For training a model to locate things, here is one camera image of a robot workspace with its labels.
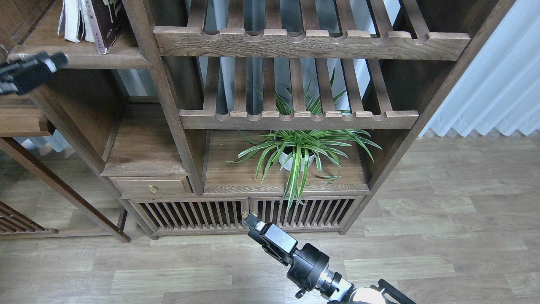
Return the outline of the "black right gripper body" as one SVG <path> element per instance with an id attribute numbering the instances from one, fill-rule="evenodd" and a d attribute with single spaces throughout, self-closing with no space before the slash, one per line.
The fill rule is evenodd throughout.
<path id="1" fill-rule="evenodd" d="M 305 244 L 300 250 L 294 248 L 287 262 L 291 265 L 287 278 L 300 288 L 295 298 L 302 298 L 313 289 L 318 289 L 326 299 L 343 299 L 345 296 L 343 277 L 328 269 L 329 256 L 313 245 Z"/>

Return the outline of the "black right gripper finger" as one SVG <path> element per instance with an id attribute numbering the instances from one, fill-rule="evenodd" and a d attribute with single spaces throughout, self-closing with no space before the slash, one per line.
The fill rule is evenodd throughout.
<path id="1" fill-rule="evenodd" d="M 297 240 L 274 223 L 264 223 L 253 214 L 247 215 L 244 223 L 249 227 L 248 236 L 262 245 L 265 252 L 284 266 L 293 263 L 293 252 Z"/>

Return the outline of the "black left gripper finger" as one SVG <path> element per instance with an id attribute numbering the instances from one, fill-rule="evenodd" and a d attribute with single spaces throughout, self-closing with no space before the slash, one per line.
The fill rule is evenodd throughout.
<path id="1" fill-rule="evenodd" d="M 25 58 L 1 64 L 0 94 L 23 95 L 50 81 L 52 74 L 69 63 L 62 52 L 39 52 Z"/>

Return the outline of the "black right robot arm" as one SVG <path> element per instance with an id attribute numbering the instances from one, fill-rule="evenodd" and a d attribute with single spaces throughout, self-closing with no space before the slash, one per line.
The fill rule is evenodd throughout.
<path id="1" fill-rule="evenodd" d="M 378 286 L 357 288 L 340 273 L 329 270 L 329 256 L 312 244 L 305 244 L 299 249 L 297 240 L 274 223 L 264 223 L 248 212 L 243 212 L 242 218 L 249 227 L 249 237 L 278 262 L 290 267 L 287 278 L 299 287 L 295 295 L 298 299 L 316 289 L 330 304 L 413 303 L 383 279 L 378 281 Z"/>

